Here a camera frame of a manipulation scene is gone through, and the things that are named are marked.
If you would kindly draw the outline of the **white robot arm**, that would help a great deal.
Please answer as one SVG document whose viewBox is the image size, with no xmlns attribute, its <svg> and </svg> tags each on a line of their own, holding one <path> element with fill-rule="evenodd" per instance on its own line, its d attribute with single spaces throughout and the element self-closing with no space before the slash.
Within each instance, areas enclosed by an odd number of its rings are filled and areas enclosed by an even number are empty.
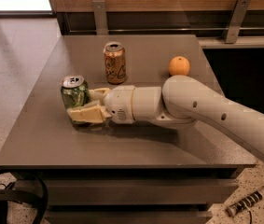
<svg viewBox="0 0 264 224">
<path fill-rule="evenodd" d="M 147 121 L 178 128 L 200 120 L 264 162 L 264 114 L 235 103 L 188 76 L 168 78 L 161 87 L 117 86 L 87 90 L 90 101 L 69 107 L 69 118 L 99 124 Z"/>
</svg>

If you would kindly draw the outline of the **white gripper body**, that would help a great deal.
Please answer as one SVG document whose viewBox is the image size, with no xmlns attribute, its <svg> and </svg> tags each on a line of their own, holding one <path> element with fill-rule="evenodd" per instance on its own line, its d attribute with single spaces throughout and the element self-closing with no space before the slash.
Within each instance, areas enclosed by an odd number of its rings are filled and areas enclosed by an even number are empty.
<svg viewBox="0 0 264 224">
<path fill-rule="evenodd" d="M 104 98 L 104 106 L 111 114 L 111 120 L 116 124 L 133 124 L 132 96 L 133 85 L 117 86 Z"/>
</svg>

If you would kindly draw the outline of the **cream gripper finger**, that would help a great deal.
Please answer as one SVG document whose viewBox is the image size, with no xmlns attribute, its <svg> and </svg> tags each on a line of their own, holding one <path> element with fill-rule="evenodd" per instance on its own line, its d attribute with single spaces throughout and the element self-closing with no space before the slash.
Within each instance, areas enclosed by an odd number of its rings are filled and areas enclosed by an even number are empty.
<svg viewBox="0 0 264 224">
<path fill-rule="evenodd" d="M 89 90 L 90 99 L 92 101 L 104 101 L 105 96 L 110 92 L 109 88 L 98 88 Z"/>
<path fill-rule="evenodd" d="M 66 112 L 72 121 L 94 124 L 103 123 L 112 117 L 99 100 L 89 102 L 83 106 L 68 108 Z"/>
</svg>

